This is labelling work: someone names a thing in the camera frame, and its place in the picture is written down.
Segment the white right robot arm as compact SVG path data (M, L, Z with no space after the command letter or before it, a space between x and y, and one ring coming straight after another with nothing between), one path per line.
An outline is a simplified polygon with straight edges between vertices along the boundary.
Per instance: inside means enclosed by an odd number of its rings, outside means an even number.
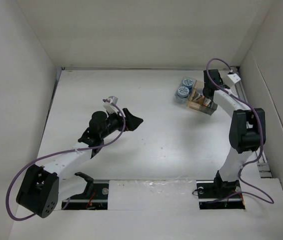
M230 117L230 150L217 171L211 190L218 197L230 195L239 187L239 171L253 152L266 142L266 114L262 108L251 109L233 95L217 69L204 70L203 95L221 107Z

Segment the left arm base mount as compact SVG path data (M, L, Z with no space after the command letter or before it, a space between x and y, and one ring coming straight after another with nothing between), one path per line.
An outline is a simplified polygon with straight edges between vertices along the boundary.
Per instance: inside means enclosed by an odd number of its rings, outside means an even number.
M74 195L62 201L63 210L107 210L109 197L109 180L94 180L88 193Z

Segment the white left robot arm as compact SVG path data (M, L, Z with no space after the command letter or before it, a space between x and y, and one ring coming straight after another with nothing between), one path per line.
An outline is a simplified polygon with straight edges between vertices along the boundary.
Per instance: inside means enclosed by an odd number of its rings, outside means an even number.
M121 111L94 112L88 128L72 149L50 154L53 160L44 165L31 163L23 168L25 175L16 203L32 215L46 218L63 200L91 197L94 193L94 180L80 172L79 166L107 146L104 139L113 132L133 132L143 121L127 108Z

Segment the pink highlighter pen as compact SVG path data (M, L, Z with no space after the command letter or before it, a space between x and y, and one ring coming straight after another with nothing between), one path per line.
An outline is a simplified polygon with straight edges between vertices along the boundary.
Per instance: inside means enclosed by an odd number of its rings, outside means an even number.
M204 105L205 107L207 107L207 108L211 108L211 107L212 107L212 104L213 104L213 102L212 102L212 100L209 99L209 98L206 98L206 99L204 100L204 102L203 102L203 105Z

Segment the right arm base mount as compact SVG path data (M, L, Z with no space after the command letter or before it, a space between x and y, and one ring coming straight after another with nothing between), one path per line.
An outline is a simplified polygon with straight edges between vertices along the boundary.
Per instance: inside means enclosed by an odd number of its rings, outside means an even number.
M245 203L239 181L230 185L220 185L213 180L197 180L196 189L192 192L198 197L200 210L245 210Z

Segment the clear jar of paper clips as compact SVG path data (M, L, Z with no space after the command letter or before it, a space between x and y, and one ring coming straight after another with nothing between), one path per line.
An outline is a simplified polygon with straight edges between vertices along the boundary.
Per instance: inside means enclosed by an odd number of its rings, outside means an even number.
M199 95L201 95L201 96L203 96L204 94L203 94L203 88L196 88L196 91L195 91L197 94L199 94Z

